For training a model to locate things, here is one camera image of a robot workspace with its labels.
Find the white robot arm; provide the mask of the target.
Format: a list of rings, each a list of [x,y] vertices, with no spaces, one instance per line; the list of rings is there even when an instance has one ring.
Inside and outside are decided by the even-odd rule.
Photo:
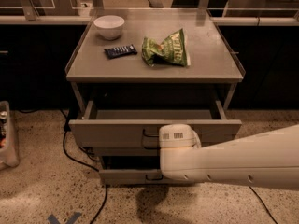
[[[299,126],[204,147],[186,124],[159,131],[162,174],[192,183],[299,190]]]

